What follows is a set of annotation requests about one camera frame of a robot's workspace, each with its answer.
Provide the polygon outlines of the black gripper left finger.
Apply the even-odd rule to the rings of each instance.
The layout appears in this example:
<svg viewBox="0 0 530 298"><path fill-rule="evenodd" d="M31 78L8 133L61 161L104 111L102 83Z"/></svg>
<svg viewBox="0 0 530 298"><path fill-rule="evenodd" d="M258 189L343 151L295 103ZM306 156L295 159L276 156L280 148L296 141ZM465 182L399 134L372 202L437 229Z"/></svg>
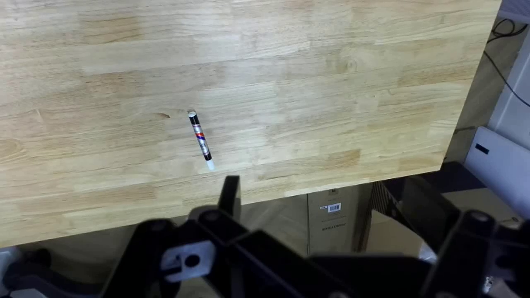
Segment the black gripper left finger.
<svg viewBox="0 0 530 298"><path fill-rule="evenodd" d="M184 224L139 224L101 298L177 298L195 278L222 298L305 297L309 264L266 232L245 229L238 207L240 177L227 176L218 202Z"/></svg>

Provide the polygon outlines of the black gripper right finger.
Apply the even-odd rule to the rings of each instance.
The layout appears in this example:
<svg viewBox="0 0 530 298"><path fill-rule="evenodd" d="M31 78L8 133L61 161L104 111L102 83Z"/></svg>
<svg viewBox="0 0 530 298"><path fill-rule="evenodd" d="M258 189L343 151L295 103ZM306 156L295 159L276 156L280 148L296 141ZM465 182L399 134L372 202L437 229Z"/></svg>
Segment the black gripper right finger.
<svg viewBox="0 0 530 298"><path fill-rule="evenodd" d="M459 216L435 260L406 255L316 255L318 267L349 288L346 298L493 298L483 290L500 280L530 298L530 229L498 224L492 216Z"/></svg>

